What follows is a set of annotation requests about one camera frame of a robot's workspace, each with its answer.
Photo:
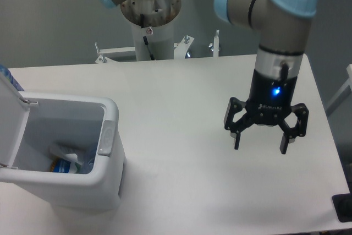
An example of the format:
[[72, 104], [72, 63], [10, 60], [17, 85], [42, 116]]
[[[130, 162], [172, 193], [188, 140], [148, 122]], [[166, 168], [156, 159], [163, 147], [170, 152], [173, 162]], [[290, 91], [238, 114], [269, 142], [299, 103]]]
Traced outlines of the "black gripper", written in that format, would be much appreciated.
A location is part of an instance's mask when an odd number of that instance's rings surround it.
[[[224, 128], [234, 138], [234, 149], [239, 149], [241, 133], [254, 124], [279, 125], [283, 131], [280, 143], [281, 154], [286, 154], [288, 144], [297, 136], [304, 137], [307, 130], [309, 110], [304, 103], [292, 106], [292, 98], [297, 77], [284, 81], [264, 76], [258, 71], [253, 72], [249, 98], [246, 102], [236, 97], [229, 99], [224, 117]], [[245, 109], [245, 113], [237, 121], [234, 116]], [[297, 117], [294, 127], [288, 126], [285, 119], [294, 113]]]

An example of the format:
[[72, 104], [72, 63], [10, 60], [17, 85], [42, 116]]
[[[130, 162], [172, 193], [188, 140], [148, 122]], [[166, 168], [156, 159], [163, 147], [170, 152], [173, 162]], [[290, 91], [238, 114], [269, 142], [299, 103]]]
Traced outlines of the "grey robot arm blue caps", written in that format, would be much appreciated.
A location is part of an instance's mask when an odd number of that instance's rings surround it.
[[[170, 24], [178, 16], [180, 0], [100, 0], [107, 8], [120, 7], [135, 30], [134, 47], [139, 61], [175, 59]], [[260, 33], [249, 98], [229, 100], [224, 128], [239, 146], [246, 128], [279, 126], [281, 153], [306, 134], [309, 111], [292, 105], [296, 81], [305, 52], [317, 0], [214, 0], [220, 20]]]

